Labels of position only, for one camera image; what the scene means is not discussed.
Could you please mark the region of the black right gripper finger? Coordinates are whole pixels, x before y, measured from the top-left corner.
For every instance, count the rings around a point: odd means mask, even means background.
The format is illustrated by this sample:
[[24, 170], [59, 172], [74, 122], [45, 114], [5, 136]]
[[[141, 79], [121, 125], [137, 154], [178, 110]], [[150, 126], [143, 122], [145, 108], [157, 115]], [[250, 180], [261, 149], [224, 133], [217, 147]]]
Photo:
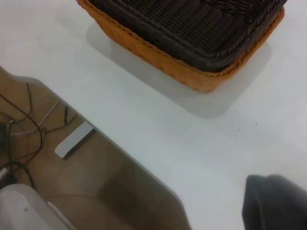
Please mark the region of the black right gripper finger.
[[247, 230], [305, 230], [307, 191], [279, 175], [250, 175], [242, 218]]

